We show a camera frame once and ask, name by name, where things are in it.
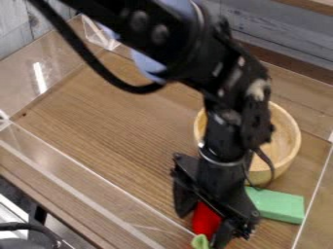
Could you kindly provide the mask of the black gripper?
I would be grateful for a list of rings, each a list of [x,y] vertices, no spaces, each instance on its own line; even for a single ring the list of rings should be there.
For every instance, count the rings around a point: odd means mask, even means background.
[[[211,239],[211,248],[223,249],[232,237],[250,239],[261,221],[244,189],[242,164],[222,166],[203,158],[172,155],[174,210],[184,218],[202,201],[223,219]]]

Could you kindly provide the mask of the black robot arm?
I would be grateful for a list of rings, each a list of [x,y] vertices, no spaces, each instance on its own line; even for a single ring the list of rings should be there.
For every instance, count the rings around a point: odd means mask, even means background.
[[[244,190],[252,158],[271,139],[270,77],[257,58],[232,38],[226,19],[212,19],[196,0],[64,0],[132,50],[151,78],[136,87],[104,67],[77,39],[77,54],[120,88],[151,92],[176,81],[204,100],[207,124],[196,157],[174,156],[172,196],[178,216],[206,205],[219,222],[207,238],[211,249],[248,238],[261,212]]]

